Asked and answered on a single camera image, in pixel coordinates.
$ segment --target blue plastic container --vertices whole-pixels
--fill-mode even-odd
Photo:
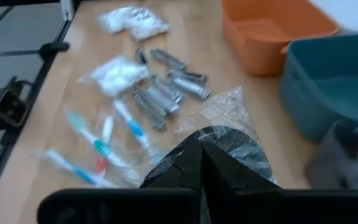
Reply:
[[[358,126],[358,34],[292,42],[280,97],[310,140],[320,142],[335,121]]]

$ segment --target table surface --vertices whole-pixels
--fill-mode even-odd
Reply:
[[[168,21],[171,29],[138,44],[127,32],[109,35],[100,30],[98,15],[121,5],[146,6]],[[45,164],[34,159],[34,151],[58,148],[76,159],[88,152],[85,144],[67,125],[64,109],[74,107],[91,123],[105,108],[106,98],[91,87],[79,85],[77,79],[117,55],[134,57],[138,47],[148,52],[159,47],[189,63],[189,70],[207,73],[207,86],[213,94],[244,88],[244,101],[279,185],[286,189],[308,188],[304,178],[305,162],[316,146],[303,139],[286,114],[278,98],[280,77],[252,77],[241,68],[223,37],[219,0],[145,0],[86,1],[81,3],[65,37],[71,48],[57,55],[35,102],[30,117],[0,178],[0,223],[36,223],[40,201],[62,188],[77,187],[79,181],[67,175],[52,175]],[[166,67],[149,60],[154,72],[163,74]],[[200,106],[186,102],[178,119]],[[140,113],[136,116],[146,123]],[[128,132],[120,141],[130,147]]]

